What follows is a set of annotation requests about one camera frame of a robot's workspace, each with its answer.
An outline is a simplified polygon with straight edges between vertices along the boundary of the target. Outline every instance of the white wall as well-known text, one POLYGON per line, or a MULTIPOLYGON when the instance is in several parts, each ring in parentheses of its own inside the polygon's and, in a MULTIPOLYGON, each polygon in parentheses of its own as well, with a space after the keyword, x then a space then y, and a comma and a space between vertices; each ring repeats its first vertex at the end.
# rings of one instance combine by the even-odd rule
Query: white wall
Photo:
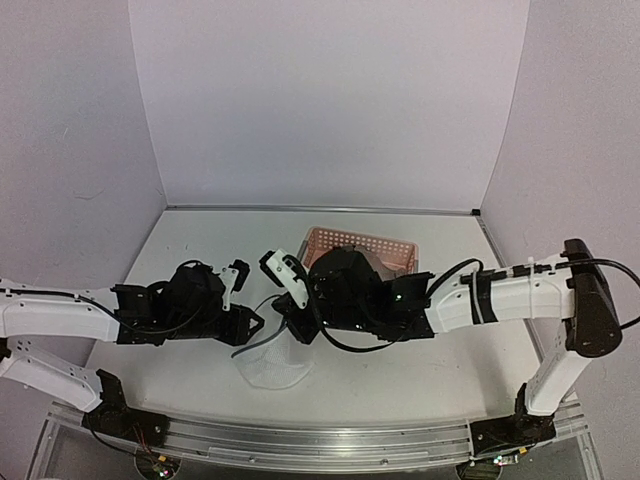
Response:
MULTIPOLYGON (((534 0, 483 216, 509 262, 582 237, 640 272, 640 3, 534 0)), ((621 321, 640 292, 606 271, 621 321)), ((545 323, 543 334, 557 321, 545 323)), ((638 477, 640 328, 578 382, 608 480, 638 477)))
POLYGON ((528 0, 131 0, 171 204, 479 207, 528 0))
MULTIPOLYGON (((0 276, 120 281, 164 208, 126 0, 0 2, 0 276)), ((47 348, 84 362, 90 343, 47 348)), ((0 472, 22 478, 50 402, 0 379, 0 472)))

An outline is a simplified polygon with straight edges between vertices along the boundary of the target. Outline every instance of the plastic basket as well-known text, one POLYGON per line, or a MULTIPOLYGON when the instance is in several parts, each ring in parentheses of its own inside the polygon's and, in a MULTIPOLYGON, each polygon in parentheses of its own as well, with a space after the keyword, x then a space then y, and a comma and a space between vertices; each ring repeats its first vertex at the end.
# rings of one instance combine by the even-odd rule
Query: plastic basket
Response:
POLYGON ((418 271, 418 245, 415 243, 324 227, 309 229, 298 258, 310 268, 329 250, 346 245, 361 246, 375 253, 385 267, 399 275, 418 271))

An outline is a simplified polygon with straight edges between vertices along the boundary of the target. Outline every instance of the robotic arm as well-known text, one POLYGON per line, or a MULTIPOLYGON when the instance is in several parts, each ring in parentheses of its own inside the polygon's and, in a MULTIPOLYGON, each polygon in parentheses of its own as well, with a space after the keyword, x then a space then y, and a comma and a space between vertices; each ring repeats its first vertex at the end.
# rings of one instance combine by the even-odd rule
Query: robotic arm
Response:
POLYGON ((86 412, 91 430, 136 441, 136 425, 152 446, 162 444, 167 418, 127 406, 120 380, 66 362, 22 335, 85 337, 123 345, 213 338, 244 345, 264 325, 251 309, 231 303, 249 275, 236 260, 220 274, 199 261, 178 267, 169 281, 148 287, 65 292, 0 280, 0 377, 16 380, 86 412))
POLYGON ((269 252, 261 267, 288 289, 273 308, 300 342, 310 344, 322 333, 351 352, 474 325, 560 319, 553 347, 520 389, 514 414, 471 424, 474 454, 481 459, 554 438, 553 415, 566 393, 592 359, 620 345, 625 326, 618 322, 609 286, 597 266, 611 263, 615 262, 593 259, 581 240, 568 240, 562 254, 537 263, 530 260, 528 265, 484 270, 482 262, 470 259, 430 286, 435 276, 429 272, 382 281, 358 247, 328 252, 309 272, 282 251, 269 252), (476 262, 479 270, 460 273, 476 262), (365 331, 390 343, 357 349, 333 339, 328 328, 365 331))

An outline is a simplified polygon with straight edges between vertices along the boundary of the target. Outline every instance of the perforated basket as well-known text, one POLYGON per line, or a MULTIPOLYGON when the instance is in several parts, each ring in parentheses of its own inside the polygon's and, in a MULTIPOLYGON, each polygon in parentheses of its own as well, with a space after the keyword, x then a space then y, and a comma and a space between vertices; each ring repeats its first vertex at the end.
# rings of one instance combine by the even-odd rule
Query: perforated basket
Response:
POLYGON ((398 274, 418 271, 418 245, 393 238, 363 233, 345 232, 324 227, 312 227, 302 243, 298 258, 310 268, 322 255, 335 247, 361 246, 375 253, 382 263, 398 274))

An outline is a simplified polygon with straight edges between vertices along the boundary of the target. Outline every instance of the white table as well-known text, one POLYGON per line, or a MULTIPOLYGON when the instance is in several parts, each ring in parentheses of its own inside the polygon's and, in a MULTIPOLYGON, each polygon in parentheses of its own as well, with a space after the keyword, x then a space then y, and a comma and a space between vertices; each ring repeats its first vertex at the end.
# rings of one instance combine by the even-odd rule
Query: white table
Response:
MULTIPOLYGON (((182 261, 197 258, 219 271, 241 258, 251 274, 234 301, 256 306, 279 290, 258 260, 278 247, 297 253, 312 226, 416 242, 420 270, 442 272, 475 256, 496 266, 471 216, 381 213, 167 211, 140 252, 128 283, 168 279, 182 261)), ((261 310, 265 329, 279 323, 261 310)), ((338 332, 354 345, 368 334, 338 332)), ((294 387, 251 387, 229 359, 234 350, 215 340, 167 342, 162 347, 96 343, 89 366, 118 375, 134 406, 251 423, 416 423, 505 415, 538 360, 523 322, 470 327, 369 354, 349 354, 318 337, 315 366, 294 387)))

